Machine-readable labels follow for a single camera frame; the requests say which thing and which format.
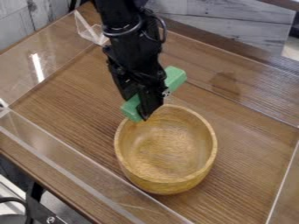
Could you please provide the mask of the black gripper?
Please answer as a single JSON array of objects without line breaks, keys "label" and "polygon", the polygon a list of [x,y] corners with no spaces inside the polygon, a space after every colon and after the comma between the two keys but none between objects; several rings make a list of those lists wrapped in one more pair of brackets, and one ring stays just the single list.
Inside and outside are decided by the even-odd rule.
[{"label": "black gripper", "polygon": [[104,35],[110,44],[102,53],[117,91],[125,101],[137,94],[136,109],[145,121],[164,104],[165,71],[158,62],[164,39],[157,29],[105,29]]}]

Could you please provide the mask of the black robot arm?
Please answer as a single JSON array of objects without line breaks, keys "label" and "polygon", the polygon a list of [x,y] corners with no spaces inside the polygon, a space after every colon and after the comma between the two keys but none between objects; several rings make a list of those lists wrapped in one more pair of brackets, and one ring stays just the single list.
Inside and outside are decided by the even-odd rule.
[{"label": "black robot arm", "polygon": [[146,120],[164,104],[165,71],[158,62],[165,36],[164,21],[145,8],[146,0],[94,0],[102,33],[106,67],[121,97],[138,98],[136,113]]}]

